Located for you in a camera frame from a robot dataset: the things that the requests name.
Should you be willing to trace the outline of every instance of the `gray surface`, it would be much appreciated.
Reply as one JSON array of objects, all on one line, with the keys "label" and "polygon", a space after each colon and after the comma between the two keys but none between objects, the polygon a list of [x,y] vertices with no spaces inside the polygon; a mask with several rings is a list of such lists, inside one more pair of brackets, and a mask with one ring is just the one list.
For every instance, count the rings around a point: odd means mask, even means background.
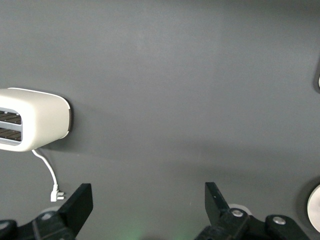
[{"label": "gray surface", "polygon": [[[79,240],[191,240],[206,181],[318,239],[319,57],[319,1],[0,2],[0,88],[73,106],[73,131],[42,152],[61,190],[92,183]],[[55,205],[41,160],[0,154],[0,219]]]}]

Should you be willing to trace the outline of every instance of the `screw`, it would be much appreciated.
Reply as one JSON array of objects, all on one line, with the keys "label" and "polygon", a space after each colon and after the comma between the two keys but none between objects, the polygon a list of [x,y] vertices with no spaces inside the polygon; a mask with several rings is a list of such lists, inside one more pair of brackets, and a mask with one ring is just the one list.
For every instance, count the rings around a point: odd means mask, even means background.
[{"label": "screw", "polygon": [[279,217],[279,216],[275,216],[273,218],[273,221],[276,223],[276,224],[279,224],[279,225],[285,225],[286,224],[286,220],[284,220],[282,217]]},{"label": "screw", "polygon": [[232,214],[233,214],[233,216],[235,216],[237,218],[241,218],[244,215],[244,213],[242,211],[237,210],[237,209],[233,210]]},{"label": "screw", "polygon": [[43,221],[48,220],[48,219],[50,219],[50,218],[51,218],[51,214],[50,214],[50,213],[45,213],[45,214],[41,217],[41,219],[42,219]]},{"label": "screw", "polygon": [[3,230],[3,229],[5,229],[6,227],[8,227],[9,226],[9,222],[7,222],[7,221],[5,221],[5,222],[3,222],[3,223],[0,223],[0,230]]}]

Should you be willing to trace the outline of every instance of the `power cord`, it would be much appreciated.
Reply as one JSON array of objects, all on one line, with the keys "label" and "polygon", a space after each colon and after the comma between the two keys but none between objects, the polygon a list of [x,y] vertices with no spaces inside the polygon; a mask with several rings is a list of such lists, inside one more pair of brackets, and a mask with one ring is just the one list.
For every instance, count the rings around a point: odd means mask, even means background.
[{"label": "power cord", "polygon": [[58,182],[57,182],[57,178],[56,178],[56,175],[55,175],[55,172],[54,170],[52,169],[50,163],[48,162],[48,160],[40,155],[35,149],[31,150],[31,152],[37,157],[37,158],[40,158],[44,164],[47,166],[47,168],[49,169],[51,175],[52,175],[52,178],[53,178],[53,189],[52,189],[52,192],[51,192],[51,195],[50,195],[50,201],[51,202],[56,202],[57,200],[63,200],[65,199],[64,197],[64,192],[61,192],[59,191],[59,188],[58,188]]}]

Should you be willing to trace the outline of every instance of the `white disc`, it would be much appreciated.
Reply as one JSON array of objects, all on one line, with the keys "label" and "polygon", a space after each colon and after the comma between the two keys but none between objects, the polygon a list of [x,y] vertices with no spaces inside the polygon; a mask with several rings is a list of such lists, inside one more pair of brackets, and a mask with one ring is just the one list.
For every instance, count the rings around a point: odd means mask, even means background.
[{"label": "white disc", "polygon": [[320,185],[313,190],[309,197],[307,212],[312,226],[320,233]]}]

